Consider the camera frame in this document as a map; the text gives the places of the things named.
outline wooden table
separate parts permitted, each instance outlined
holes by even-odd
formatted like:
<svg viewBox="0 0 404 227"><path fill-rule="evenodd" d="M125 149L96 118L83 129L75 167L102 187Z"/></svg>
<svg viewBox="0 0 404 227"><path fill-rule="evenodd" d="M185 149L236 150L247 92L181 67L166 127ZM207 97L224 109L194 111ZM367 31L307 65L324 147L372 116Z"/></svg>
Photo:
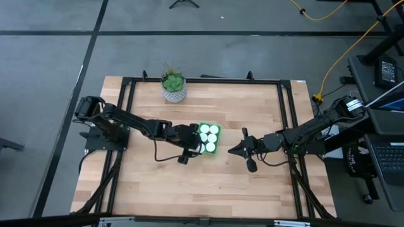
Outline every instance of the wooden table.
<svg viewBox="0 0 404 227"><path fill-rule="evenodd" d="M101 97L117 103L122 77L107 76ZM291 81L299 124L313 117L304 81ZM284 91L285 105L287 94ZM242 139L242 127L257 138L282 129L282 118L275 85L188 83L187 97L178 104L162 96L160 83L138 82L134 91L132 114L146 119L165 119L176 124L208 122L222 126L218 154L202 155L188 165L176 159L157 163L153 141L131 131L124 152L114 214L131 216L211 217L211 218L296 218L288 165L269 167L257 161L258 171L250 173L243 158L227 150ZM182 153L182 149L158 142L158 158ZM106 151L97 151L83 162L71 206L77 211L98 187ZM270 153L266 161L287 160L283 152ZM311 189L332 215L333 198L324 163L306 156ZM109 189L105 191L102 211L106 210ZM300 189L304 213L306 200Z"/></svg>

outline cable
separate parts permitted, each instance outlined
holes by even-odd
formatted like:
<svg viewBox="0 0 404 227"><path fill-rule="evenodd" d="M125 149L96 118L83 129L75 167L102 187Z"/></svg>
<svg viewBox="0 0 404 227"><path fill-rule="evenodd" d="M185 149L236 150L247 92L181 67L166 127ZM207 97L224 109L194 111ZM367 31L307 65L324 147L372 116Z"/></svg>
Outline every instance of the cable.
<svg viewBox="0 0 404 227"><path fill-rule="evenodd" d="M265 163L265 165L270 166L270 167L278 167L278 166L282 166L282 165L284 165L284 164L286 164L286 163L289 163L289 161L283 161L283 162L277 163L277 164L267 163L267 162L265 161L266 154L265 154L265 157L264 157L264 158L263 158L263 154L262 154L262 153L259 154L259 155L260 155L261 159L258 159L258 160L259 160L259 161L262 161L263 163Z"/></svg>
<svg viewBox="0 0 404 227"><path fill-rule="evenodd" d="M388 10L383 14L383 17L385 17L387 14L389 14L391 10L395 9L396 6L399 5L399 4L401 4L402 2L404 2L404 0L399 0L396 4L394 4L392 7L390 7L390 9L388 9ZM348 50L346 50L346 51L342 54L342 56L341 56L338 60L336 60L336 61L334 62L334 64L330 67L330 69L327 71L325 77L323 78L323 82L321 83L321 87L320 87L320 92L319 92L318 94L313 95L313 98L314 98L315 100L317 100L318 102L320 102L320 101L323 99L322 94L323 94L323 89L324 89L325 81L326 81L328 75L330 74L330 72L334 69L334 67L346 56L347 53L349 53L360 41L362 41L362 40L365 38L365 36L366 36L374 27L376 27L376 25L378 25L378 24L379 24L379 21L375 22L375 24L373 24L373 25L363 34L363 36L361 36L361 37L358 39L358 41L356 41L354 44L352 44L352 46L349 47Z"/></svg>
<svg viewBox="0 0 404 227"><path fill-rule="evenodd" d="M331 110L329 110L329 111L327 112L327 114L323 117L323 119L326 119L326 118L330 115L330 113L331 113ZM293 149L295 148L296 142L298 141L298 139L300 139L300 136L302 135L302 133L303 133L304 131L306 131L309 127L312 127L312 126L314 126L314 125L316 125L316 124L318 124L318 123L320 123L320 122L321 122L321 121L314 122L314 123L312 123L311 125L308 125L308 126L306 126L304 129L302 129L302 130L298 133L298 135L296 136L295 140L293 141L292 147L290 148L290 151L293 152Z"/></svg>
<svg viewBox="0 0 404 227"><path fill-rule="evenodd" d="M92 154L93 152L94 152L94 150L89 150L89 151L87 152L87 154L85 154L85 155L81 158L80 164L78 165L78 174L80 174L81 166L82 166L82 164L83 164L84 159L86 159L86 157L87 157L88 155Z"/></svg>
<svg viewBox="0 0 404 227"><path fill-rule="evenodd" d="M86 124L86 123L84 123L84 122L82 122L82 121L80 121L80 120L78 120L78 119L74 119L74 120L72 120L72 122L73 122L73 123L79 123L79 124L87 125L88 127L91 127L91 125Z"/></svg>
<svg viewBox="0 0 404 227"><path fill-rule="evenodd" d="M317 117L318 115L321 114L321 111L320 111L320 107L318 106L318 104L316 102L314 104L316 104L316 108L313 110L313 112L315 112L317 110L317 113L315 114L314 117Z"/></svg>
<svg viewBox="0 0 404 227"><path fill-rule="evenodd" d="M329 18L334 13L336 13L345 3L347 3L348 0L345 0L339 7L334 9L334 11L332 11L329 15L324 16L322 18L312 18L312 17L310 17L309 15L307 15L306 10L304 8L301 8L294 0L289 0L289 1L291 1L293 4L295 4L295 6L300 10L300 13L302 13L304 16L306 16L310 20L312 20L312 21L321 21L321 20Z"/></svg>
<svg viewBox="0 0 404 227"><path fill-rule="evenodd" d="M179 157L182 156L182 155L175 155L175 156L172 156L172 157L169 157L169 158L164 158L164 159L162 159L162 160L157 159L157 143L156 143L156 138L154 137L154 135L153 135L152 131L150 130L150 128L147 127L147 125L145 125L145 124L143 124L143 123L141 123L141 122L138 122L138 123L141 124L145 129L147 129L147 130L149 131L150 135L151 135L151 139L153 140L153 143L154 143L154 160L155 160L155 161L158 161L158 162L167 161L167 160L171 160L171 159L173 159L173 158L179 158ZM197 157L197 156L200 154L201 149L202 149L202 146L199 146L199 152L198 152L195 156L192 156L192 157L190 157L190 158L195 158L195 157Z"/></svg>
<svg viewBox="0 0 404 227"><path fill-rule="evenodd" d="M331 125L331 126L328 128L328 132L325 134L325 136L328 136L328 135L330 134L332 127L333 127L333 126Z"/></svg>
<svg viewBox="0 0 404 227"><path fill-rule="evenodd" d="M323 98L324 98L324 97L326 97L327 95L330 95L330 94L332 94L332 93L334 93L334 92L338 91L339 89L343 88L345 85L346 85L346 84L344 84L344 85L340 86L339 88L337 88L337 89L333 90L332 92L329 92L329 93L327 93L327 94L323 95Z"/></svg>
<svg viewBox="0 0 404 227"><path fill-rule="evenodd" d="M324 158L323 157L321 157L320 156L320 154L316 154L316 156L321 160L321 161L323 161L324 162Z"/></svg>

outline black cable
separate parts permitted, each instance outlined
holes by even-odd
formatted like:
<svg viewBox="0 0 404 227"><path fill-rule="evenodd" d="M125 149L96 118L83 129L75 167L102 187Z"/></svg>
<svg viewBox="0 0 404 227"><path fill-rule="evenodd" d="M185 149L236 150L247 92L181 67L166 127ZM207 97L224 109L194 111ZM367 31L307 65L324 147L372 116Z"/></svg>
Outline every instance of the black cable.
<svg viewBox="0 0 404 227"><path fill-rule="evenodd" d="M286 163L289 163L289 161L283 161L283 162L277 163L277 164L270 164L270 163L267 163L267 162L265 161L265 158L263 158L263 154L262 154L262 153L259 154L259 155L260 155L260 157L261 157L261 160L260 160L260 161L262 161L263 163L265 163L265 165L270 166L270 167L278 167L278 166L282 166L282 165L284 165L284 164L286 164Z"/></svg>
<svg viewBox="0 0 404 227"><path fill-rule="evenodd" d="M86 159L86 157L87 157L88 155L92 154L93 152L94 152L94 150L89 150L89 151L87 152L87 154L85 154L85 155L81 158L80 164L78 165L78 174L80 174L81 166L82 166L82 164L83 164L84 159Z"/></svg>
<svg viewBox="0 0 404 227"><path fill-rule="evenodd" d="M324 158L323 157L321 157L320 156L320 154L316 154L316 156L321 160L321 161L323 161L324 162Z"/></svg>
<svg viewBox="0 0 404 227"><path fill-rule="evenodd" d="M84 123L84 122L82 122L82 121L80 121L80 120L78 120L78 119L74 119L74 120L72 120L72 122L73 122L73 123L79 123L79 124L87 125L88 127L91 127L91 125L86 124L86 123Z"/></svg>
<svg viewBox="0 0 404 227"><path fill-rule="evenodd" d="M316 104L316 106L317 106L317 113L316 113L316 115L314 116L314 117L317 117L318 115L320 115L320 107L319 107L319 105L318 105L318 103L317 102L314 102L314 104Z"/></svg>
<svg viewBox="0 0 404 227"><path fill-rule="evenodd" d="M334 92L338 91L339 89L343 88L345 85L346 85L346 84L344 84L344 85L340 86L339 88L337 88L337 89L333 90L332 92L329 92L329 93L327 93L327 94L323 95L323 97L322 97L322 98L324 98L324 97L326 97L327 95L330 95L330 94L332 94L332 93L334 93Z"/></svg>
<svg viewBox="0 0 404 227"><path fill-rule="evenodd" d="M332 127L333 127L333 126L331 125L331 126L328 128L328 132L325 134L325 136L328 136L328 135L330 134Z"/></svg>
<svg viewBox="0 0 404 227"><path fill-rule="evenodd" d="M169 157L169 158L164 158L164 159L162 159L162 160L157 159L157 143L156 143L156 138L154 137L154 135L153 135L152 131L150 130L150 128L147 127L147 125L143 124L142 122L138 122L138 123L141 124L145 129L147 129L147 130L149 131L150 135L151 135L151 139L153 140L153 143L154 143L154 160L155 160L155 161L157 161L157 162L167 161L167 160L171 160L171 159L173 159L173 158L179 158L179 157L182 156L182 155L175 155L175 156L172 156L172 157ZM199 146L199 152L198 152L197 155L199 155L199 153L201 152L201 149L202 149L202 146Z"/></svg>
<svg viewBox="0 0 404 227"><path fill-rule="evenodd" d="M330 115L330 113L331 113L331 110L328 110L328 111L327 111L327 114L323 117L323 119L326 119L326 118ZM298 135L296 136L295 140L293 141L293 143L292 143L292 148L291 148L291 151L290 151L290 152L293 152L293 149L294 149L294 147L295 147L295 144L296 144L297 140L300 139L300 135L301 135L304 131L306 131L309 127L311 127L311 126L313 126L313 125L315 125L315 124L318 124L318 123L320 123L320 122L321 122L321 121L312 123L311 125L308 125L308 126L306 126L304 129L302 129L302 130L298 133Z"/></svg>

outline white ball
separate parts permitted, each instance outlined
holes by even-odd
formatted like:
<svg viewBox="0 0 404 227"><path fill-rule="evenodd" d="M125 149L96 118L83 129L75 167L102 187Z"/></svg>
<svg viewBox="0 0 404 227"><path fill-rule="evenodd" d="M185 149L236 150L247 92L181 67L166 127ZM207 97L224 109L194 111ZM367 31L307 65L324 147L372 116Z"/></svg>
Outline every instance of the white ball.
<svg viewBox="0 0 404 227"><path fill-rule="evenodd" d="M210 134L210 135L208 136L208 141L209 141L209 143L214 143L214 142L216 142L216 140L217 140L217 136L216 136L216 135Z"/></svg>
<svg viewBox="0 0 404 227"><path fill-rule="evenodd" d="M217 126L215 126L215 125L212 125L212 126L210 126L209 131L210 131L211 133L213 133L213 134L216 134L216 133L219 132L219 127L217 127Z"/></svg>
<svg viewBox="0 0 404 227"><path fill-rule="evenodd" d="M202 126L201 126L201 132L203 132L203 133L208 133L208 132L209 132L209 126L207 126L207 125L202 125Z"/></svg>
<svg viewBox="0 0 404 227"><path fill-rule="evenodd" d="M213 152L215 150L215 148L216 148L216 146L215 146L214 143L208 143L206 145L206 150L209 151L209 152Z"/></svg>
<svg viewBox="0 0 404 227"><path fill-rule="evenodd" d="M202 142L206 142L208 140L208 135L206 135L206 133L201 133L199 136L201 136Z"/></svg>

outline green tray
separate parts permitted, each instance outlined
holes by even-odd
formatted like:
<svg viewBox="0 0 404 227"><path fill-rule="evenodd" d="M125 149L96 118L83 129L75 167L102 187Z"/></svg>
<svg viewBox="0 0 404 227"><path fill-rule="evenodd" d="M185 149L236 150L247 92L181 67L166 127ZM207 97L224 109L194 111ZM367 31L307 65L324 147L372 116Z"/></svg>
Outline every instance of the green tray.
<svg viewBox="0 0 404 227"><path fill-rule="evenodd" d="M208 125L210 127L210 126L215 125L215 124L209 124L209 123L206 123L206 122L199 123L198 133L202 133L201 130L200 130L202 125ZM217 149L218 149L218 145L219 145L219 141L220 141L220 134L222 133L222 127L220 127L219 125L215 125L215 126L217 126L219 128L219 131L216 133L217 140L214 143L215 144L215 150L212 151L212 152L207 151L206 150L206 144L208 144L208 141L206 141L205 143L203 143L205 145L205 151L203 152L203 154L212 154L212 155L217 154Z"/></svg>

